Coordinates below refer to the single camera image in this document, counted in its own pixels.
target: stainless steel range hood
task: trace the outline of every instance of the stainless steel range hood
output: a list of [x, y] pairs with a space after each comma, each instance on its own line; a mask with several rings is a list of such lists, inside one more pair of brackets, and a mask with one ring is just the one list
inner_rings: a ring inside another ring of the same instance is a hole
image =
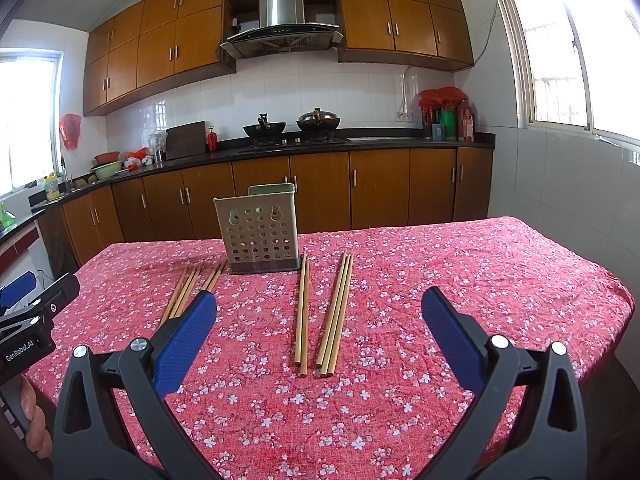
[[338, 25], [305, 23], [304, 0], [260, 0], [260, 27], [231, 36], [220, 45], [232, 57], [326, 50], [342, 41]]

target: silver screw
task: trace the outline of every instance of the silver screw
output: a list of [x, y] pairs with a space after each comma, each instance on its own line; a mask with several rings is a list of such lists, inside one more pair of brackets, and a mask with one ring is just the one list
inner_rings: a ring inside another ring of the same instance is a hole
[[74, 357], [83, 357], [86, 354], [86, 346], [80, 345], [74, 348]]
[[134, 352], [143, 351], [146, 348], [146, 339], [144, 339], [143, 337], [134, 339], [129, 345], [129, 348], [131, 348]]
[[566, 346], [559, 341], [551, 343], [551, 349], [558, 355], [566, 354]]
[[497, 334], [491, 338], [491, 344], [496, 348], [507, 348], [509, 346], [509, 340], [505, 336]]

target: window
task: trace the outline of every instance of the window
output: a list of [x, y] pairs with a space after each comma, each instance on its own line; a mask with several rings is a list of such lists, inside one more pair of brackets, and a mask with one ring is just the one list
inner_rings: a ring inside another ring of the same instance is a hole
[[0, 196], [58, 166], [57, 73], [57, 57], [0, 54]]
[[504, 0], [504, 9], [529, 123], [640, 140], [633, 0]]

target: tablecloth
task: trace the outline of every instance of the tablecloth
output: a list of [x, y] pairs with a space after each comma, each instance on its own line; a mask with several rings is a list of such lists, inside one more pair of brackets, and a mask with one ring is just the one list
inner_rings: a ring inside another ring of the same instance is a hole
[[[311, 263], [313, 362], [341, 254], [354, 255], [335, 375], [300, 378], [293, 364], [298, 273], [225, 273], [216, 323], [179, 391], [166, 397], [224, 478], [416, 475], [473, 398], [421, 319], [420, 298], [432, 285], [519, 347], [561, 341], [580, 381], [612, 351], [634, 310], [611, 273], [514, 218], [301, 235], [299, 246]], [[30, 379], [56, 400], [76, 345], [98, 353], [151, 337], [185, 264], [205, 262], [200, 285], [224, 257], [220, 240], [108, 247], [78, 271], [80, 295], [55, 320], [58, 348], [30, 368]], [[521, 398], [519, 388], [494, 445]], [[126, 394], [117, 399], [140, 455], [157, 463]]]

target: finger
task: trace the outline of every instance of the finger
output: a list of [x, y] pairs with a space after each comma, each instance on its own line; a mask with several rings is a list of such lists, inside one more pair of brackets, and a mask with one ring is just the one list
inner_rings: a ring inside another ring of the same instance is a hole
[[24, 375], [20, 375], [20, 407], [27, 420], [33, 420], [36, 409], [36, 392]]
[[44, 413], [39, 406], [36, 406], [33, 420], [24, 439], [27, 449], [32, 452], [40, 450], [45, 433], [47, 433], [47, 430], [45, 428]]
[[49, 431], [44, 431], [44, 437], [42, 439], [42, 443], [40, 444], [40, 450], [37, 452], [38, 458], [47, 458], [51, 456], [51, 450], [53, 449], [53, 443], [51, 442], [51, 435]]

